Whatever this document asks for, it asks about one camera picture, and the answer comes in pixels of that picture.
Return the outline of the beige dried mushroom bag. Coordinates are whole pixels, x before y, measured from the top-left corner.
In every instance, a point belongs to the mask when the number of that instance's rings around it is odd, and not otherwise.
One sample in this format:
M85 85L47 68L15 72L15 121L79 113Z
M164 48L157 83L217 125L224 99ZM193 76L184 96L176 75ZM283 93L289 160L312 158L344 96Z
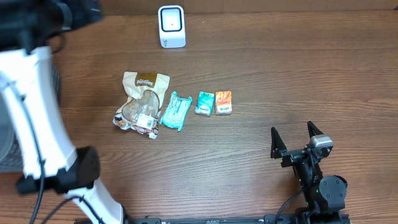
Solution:
M150 139L159 133L159 117L170 77L161 73L125 72L127 101L116 112L113 124L134 130Z

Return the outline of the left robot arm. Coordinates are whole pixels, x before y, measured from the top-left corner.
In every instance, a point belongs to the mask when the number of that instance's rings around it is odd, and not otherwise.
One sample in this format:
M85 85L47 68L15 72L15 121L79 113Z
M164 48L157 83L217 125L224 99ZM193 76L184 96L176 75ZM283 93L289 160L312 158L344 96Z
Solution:
M24 164L16 187L42 196L48 189L76 203L92 223L127 223L124 207L100 180L95 148L77 148L63 124L47 41L102 19L92 0L1 2L1 96Z

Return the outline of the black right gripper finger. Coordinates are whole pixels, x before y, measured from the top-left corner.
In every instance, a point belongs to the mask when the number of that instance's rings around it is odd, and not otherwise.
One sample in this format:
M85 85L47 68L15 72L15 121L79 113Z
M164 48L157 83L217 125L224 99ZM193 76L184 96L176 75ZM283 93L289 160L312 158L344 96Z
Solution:
M271 158L279 159L287 152L287 148L275 127L271 128L271 139Z
M309 136L310 136L311 138L314 137L314 136L316 136L316 135L322 135L322 134L323 134L323 132L320 131L320 130L314 125L314 123L313 123L312 121L308 121L308 122L307 122L307 128L308 128Z

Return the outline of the teal wet wipes pack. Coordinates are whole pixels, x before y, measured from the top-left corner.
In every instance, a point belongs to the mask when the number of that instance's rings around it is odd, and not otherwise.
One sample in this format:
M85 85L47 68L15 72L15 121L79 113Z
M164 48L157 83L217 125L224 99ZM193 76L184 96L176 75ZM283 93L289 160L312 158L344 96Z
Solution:
M190 109L192 97L181 98L173 91L164 115L160 119L160 124L169 128L175 128L178 132L183 129L186 115Z

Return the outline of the teal tissue pack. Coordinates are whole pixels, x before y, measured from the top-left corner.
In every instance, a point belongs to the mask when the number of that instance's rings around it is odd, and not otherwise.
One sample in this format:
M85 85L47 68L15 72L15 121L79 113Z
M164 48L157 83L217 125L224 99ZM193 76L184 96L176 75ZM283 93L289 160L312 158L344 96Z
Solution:
M210 116L213 111L214 100L215 95L213 93L199 92L195 113Z

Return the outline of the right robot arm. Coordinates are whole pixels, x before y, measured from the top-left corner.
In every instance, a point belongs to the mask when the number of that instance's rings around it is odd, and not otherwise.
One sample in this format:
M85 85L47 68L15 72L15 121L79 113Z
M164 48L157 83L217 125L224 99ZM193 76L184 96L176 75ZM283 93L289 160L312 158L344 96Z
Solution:
M266 220L271 223L350 223L349 216L341 214L345 208L347 181L339 175L324 176L319 165L330 155L333 140L311 121L307 122L307 128L309 143L293 151L287 149L276 128L271 128L271 158L281 159L282 167L293 168L300 191L284 202L274 217ZM304 196L306 206L282 216L286 206L299 195Z

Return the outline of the orange tissue pack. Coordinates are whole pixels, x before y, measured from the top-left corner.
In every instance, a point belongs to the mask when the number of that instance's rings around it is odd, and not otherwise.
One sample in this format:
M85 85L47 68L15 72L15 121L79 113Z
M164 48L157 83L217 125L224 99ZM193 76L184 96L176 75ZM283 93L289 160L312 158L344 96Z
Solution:
M215 109L217 115L232 113L231 91L217 91L215 95Z

